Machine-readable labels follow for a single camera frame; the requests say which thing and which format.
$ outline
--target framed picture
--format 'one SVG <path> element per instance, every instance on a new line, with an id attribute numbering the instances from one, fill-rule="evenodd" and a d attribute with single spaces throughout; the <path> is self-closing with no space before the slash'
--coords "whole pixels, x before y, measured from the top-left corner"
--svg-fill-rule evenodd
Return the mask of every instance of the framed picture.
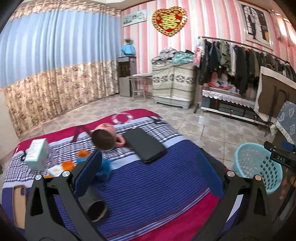
<path id="1" fill-rule="evenodd" d="M 147 21 L 147 9 L 133 12 L 123 16 L 123 27 Z"/>
<path id="2" fill-rule="evenodd" d="M 269 32 L 271 24 L 267 12 L 245 2 L 238 1 L 238 3 L 244 21 L 246 40 L 272 49 Z"/>

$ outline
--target pink striped wallpaper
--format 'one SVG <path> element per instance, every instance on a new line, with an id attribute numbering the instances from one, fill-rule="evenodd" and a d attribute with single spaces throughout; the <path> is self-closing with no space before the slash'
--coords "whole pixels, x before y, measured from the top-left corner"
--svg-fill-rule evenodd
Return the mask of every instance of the pink striped wallpaper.
<path id="1" fill-rule="evenodd" d="M 154 11 L 160 8 L 182 7 L 186 10 L 188 21 L 174 36 L 168 37 L 158 32 L 152 25 Z M 167 46 L 180 51 L 186 49 L 194 52 L 198 36 L 209 36 L 234 40 L 251 46 L 268 50 L 266 47 L 245 40 L 243 18 L 236 0 L 155 0 L 129 8 L 122 15 L 147 9 L 148 20 L 122 28 L 122 43 L 125 38 L 132 38 L 137 56 L 137 72 L 151 72 L 150 60 Z M 274 23 L 268 13 L 271 23 L 270 39 L 276 56 L 288 60 L 295 68 L 296 49 L 279 42 L 275 38 Z"/>

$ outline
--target red heart decoration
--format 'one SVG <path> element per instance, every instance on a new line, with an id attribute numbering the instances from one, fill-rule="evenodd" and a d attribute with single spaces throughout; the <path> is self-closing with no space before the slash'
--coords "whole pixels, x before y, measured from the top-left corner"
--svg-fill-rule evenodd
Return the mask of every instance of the red heart decoration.
<path id="1" fill-rule="evenodd" d="M 183 8 L 171 7 L 156 10 L 152 15 L 154 27 L 167 36 L 173 36 L 185 25 L 187 14 Z"/>

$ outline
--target blue plastic basket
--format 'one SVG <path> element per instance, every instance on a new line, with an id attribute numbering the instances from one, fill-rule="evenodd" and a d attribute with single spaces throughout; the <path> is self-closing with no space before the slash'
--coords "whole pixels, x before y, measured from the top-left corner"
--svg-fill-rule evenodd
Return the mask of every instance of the blue plastic basket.
<path id="1" fill-rule="evenodd" d="M 283 171 L 281 165 L 269 159 L 270 152 L 257 143 L 244 143 L 234 154 L 232 170 L 240 177 L 262 177 L 267 194 L 273 193 L 281 184 Z"/>

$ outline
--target small round table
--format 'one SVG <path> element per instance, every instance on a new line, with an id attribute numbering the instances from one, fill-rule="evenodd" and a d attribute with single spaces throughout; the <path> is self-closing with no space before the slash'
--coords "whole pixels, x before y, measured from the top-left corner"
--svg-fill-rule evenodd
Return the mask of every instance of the small round table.
<path id="1" fill-rule="evenodd" d="M 135 74 L 135 75 L 131 75 L 131 76 L 128 76 L 129 80 L 131 81 L 131 87 L 132 87 L 132 101 L 135 100 L 135 93 L 143 93 L 144 95 L 144 100 L 146 101 L 146 95 L 145 95 L 145 90 L 144 90 L 144 87 L 145 87 L 145 84 L 146 84 L 146 80 L 148 78 L 152 77 L 151 76 L 148 76 L 148 75 L 141 75 L 141 74 Z M 143 89 L 138 89 L 138 82 L 139 81 L 139 86 L 143 86 Z"/>

